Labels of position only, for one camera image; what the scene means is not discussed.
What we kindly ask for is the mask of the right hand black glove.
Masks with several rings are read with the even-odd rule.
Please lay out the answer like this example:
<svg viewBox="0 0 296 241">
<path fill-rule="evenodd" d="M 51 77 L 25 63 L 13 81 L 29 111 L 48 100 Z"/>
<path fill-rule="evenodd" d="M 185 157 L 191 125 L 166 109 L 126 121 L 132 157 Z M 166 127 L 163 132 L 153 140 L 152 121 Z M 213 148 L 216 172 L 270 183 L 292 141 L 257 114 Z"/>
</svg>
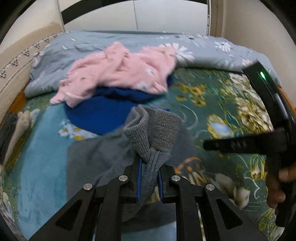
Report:
<svg viewBox="0 0 296 241">
<path fill-rule="evenodd" d="M 266 172 L 265 184 L 268 189 L 267 205 L 270 208 L 276 208 L 277 205 L 285 200 L 285 193 L 280 188 L 280 182 L 295 181 L 296 171 L 295 165 L 281 169 L 277 176 L 274 176 L 269 167 L 266 165 L 264 168 Z"/>
</svg>

